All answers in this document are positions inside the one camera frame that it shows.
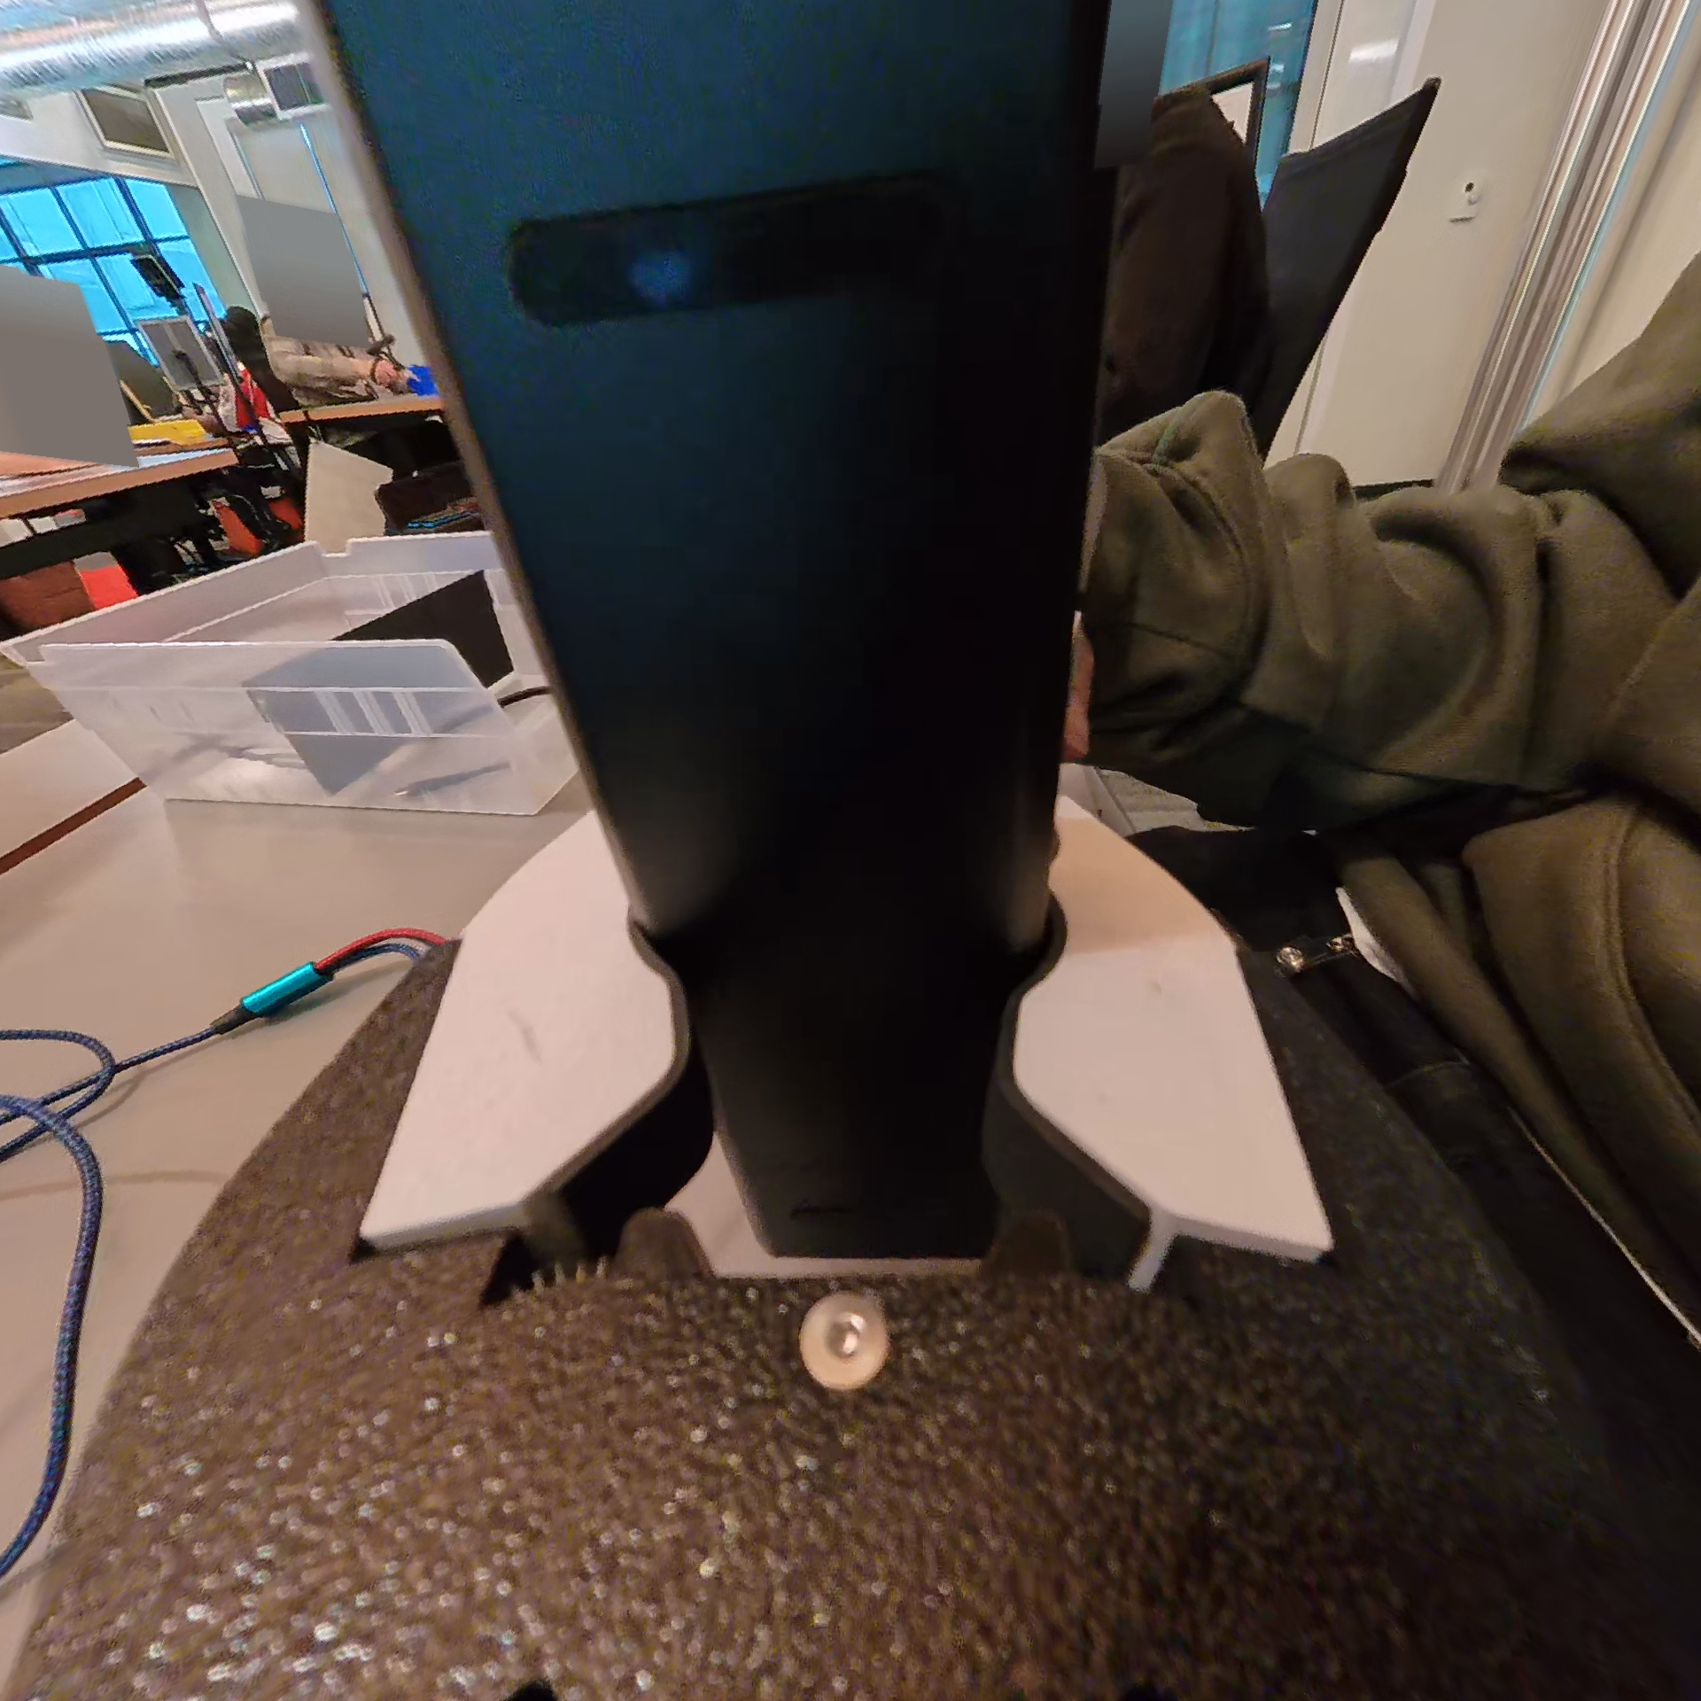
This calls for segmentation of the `dark jacket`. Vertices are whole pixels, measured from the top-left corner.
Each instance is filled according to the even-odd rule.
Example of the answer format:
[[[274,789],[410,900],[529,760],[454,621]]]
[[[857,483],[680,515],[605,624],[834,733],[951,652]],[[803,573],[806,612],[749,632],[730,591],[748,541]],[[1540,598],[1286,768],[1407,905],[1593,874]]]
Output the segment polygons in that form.
[[[1117,175],[1096,442],[1210,391],[1249,403],[1269,371],[1259,185],[1208,88],[1154,101],[1150,148]]]

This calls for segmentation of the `large black USB hub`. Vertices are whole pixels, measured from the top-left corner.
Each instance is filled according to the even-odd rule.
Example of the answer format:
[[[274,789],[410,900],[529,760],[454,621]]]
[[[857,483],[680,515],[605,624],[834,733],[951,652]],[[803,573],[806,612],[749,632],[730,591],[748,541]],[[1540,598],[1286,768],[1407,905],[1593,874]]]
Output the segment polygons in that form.
[[[1108,5],[313,10],[768,1243],[982,1253]]]

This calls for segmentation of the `black flat box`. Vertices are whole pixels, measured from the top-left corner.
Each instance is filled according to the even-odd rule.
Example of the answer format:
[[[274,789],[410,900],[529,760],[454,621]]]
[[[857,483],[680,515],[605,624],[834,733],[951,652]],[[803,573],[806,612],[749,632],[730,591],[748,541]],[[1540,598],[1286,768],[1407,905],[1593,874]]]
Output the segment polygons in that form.
[[[496,686],[514,654],[481,573],[387,610],[246,681],[246,698],[337,802],[420,796],[505,765]]]

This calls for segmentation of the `grey desk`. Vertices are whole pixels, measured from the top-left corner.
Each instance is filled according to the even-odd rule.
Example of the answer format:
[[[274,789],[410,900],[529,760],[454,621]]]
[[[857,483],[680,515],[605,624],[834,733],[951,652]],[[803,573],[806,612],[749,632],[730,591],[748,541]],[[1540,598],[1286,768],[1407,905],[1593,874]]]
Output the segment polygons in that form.
[[[3,1028],[77,1031],[131,1057],[383,928],[454,937],[587,806],[583,780],[531,816],[136,794],[3,874]],[[125,1070],[74,1115],[99,1165],[101,1221],[68,1473],[217,1192],[406,968],[385,952],[281,1017]]]

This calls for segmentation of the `silver ventilation duct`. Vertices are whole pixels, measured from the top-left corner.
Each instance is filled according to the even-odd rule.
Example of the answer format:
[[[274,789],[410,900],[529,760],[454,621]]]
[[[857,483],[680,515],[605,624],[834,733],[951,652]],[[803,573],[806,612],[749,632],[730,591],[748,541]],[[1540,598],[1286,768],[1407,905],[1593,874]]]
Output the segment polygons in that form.
[[[3,2],[2,95],[203,74],[307,50],[293,2]]]

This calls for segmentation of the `person's right forearm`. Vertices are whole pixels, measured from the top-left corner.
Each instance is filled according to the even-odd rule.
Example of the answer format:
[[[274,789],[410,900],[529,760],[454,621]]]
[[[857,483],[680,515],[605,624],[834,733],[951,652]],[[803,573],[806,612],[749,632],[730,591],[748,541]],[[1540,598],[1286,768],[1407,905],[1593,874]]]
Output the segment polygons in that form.
[[[1696,813],[1699,264],[1496,478],[1359,499],[1206,393],[1096,453],[1090,762],[1332,830],[1618,783]]]

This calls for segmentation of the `clear plastic bin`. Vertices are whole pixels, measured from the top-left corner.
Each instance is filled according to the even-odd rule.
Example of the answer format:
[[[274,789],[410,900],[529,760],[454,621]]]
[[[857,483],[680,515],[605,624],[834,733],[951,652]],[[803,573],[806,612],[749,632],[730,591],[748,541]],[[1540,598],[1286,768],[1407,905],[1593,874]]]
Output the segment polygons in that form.
[[[554,697],[505,709],[502,768],[420,796],[325,796],[249,702],[252,674],[481,573],[514,654],[496,692],[549,684],[521,591],[484,531],[315,543],[222,568],[3,645],[131,775],[171,802],[535,816],[578,771]]]

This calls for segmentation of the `person's olive hoodie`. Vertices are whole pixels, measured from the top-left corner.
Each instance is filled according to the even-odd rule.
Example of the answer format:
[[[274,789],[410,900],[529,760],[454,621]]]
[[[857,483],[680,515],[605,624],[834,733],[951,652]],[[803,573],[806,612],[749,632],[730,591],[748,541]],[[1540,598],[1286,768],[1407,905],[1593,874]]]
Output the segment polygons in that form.
[[[1604,794],[1322,844],[1418,1004],[1696,1339],[1696,834]]]

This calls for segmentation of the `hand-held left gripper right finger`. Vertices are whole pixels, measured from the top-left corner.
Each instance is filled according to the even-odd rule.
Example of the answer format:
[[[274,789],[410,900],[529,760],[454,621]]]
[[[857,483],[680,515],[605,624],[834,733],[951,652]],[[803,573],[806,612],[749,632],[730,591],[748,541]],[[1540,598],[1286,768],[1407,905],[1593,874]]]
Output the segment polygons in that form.
[[[1069,796],[1059,943],[1013,1004],[1008,1095],[1055,1153],[1090,1273],[1154,1286],[1181,1240],[1314,1264],[1332,1231],[1227,929]]]

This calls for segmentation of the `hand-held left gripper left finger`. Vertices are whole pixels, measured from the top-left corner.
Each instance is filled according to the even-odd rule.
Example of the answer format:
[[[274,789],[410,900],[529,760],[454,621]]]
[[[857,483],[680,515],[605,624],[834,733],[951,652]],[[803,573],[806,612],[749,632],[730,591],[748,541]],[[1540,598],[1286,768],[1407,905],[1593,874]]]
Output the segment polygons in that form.
[[[359,1236],[401,1252],[513,1235],[595,1262],[562,1189],[635,1157],[637,1207],[716,1244],[712,1111],[692,1113],[675,980],[630,925],[604,824],[575,819],[467,924]]]

